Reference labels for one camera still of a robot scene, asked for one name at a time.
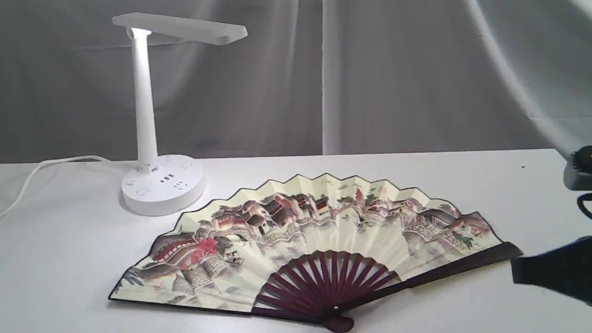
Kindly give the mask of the painted paper folding fan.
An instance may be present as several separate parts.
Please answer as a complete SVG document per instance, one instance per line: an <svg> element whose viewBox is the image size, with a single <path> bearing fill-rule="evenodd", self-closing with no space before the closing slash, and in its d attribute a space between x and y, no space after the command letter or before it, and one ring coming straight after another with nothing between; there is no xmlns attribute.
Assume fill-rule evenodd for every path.
<svg viewBox="0 0 592 333"><path fill-rule="evenodd" d="M352 308L522 254L477 211L419 188L295 175L182 213L108 299L348 333Z"/></svg>

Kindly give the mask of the white desk lamp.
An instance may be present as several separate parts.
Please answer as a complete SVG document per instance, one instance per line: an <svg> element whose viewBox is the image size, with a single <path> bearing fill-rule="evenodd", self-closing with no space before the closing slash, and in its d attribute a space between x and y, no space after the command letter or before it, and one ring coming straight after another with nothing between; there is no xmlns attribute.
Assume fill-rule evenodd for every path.
<svg viewBox="0 0 592 333"><path fill-rule="evenodd" d="M112 18L131 40L135 85L137 165L122 180L121 193L130 211L165 216L194 204L205 192L206 179L198 160L183 154L160 155L148 56L152 32L211 45L227 45L248 35L243 25L156 15L125 13Z"/></svg>

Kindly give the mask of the grey backdrop curtain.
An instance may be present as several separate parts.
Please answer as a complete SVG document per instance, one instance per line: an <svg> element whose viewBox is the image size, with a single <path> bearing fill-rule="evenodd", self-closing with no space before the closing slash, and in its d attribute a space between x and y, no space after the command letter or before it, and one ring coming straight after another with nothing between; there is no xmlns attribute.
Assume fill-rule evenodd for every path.
<svg viewBox="0 0 592 333"><path fill-rule="evenodd" d="M195 158L591 144L591 10L577 0L3 0L1 162L135 160L143 12L243 25L148 38L160 154Z"/></svg>

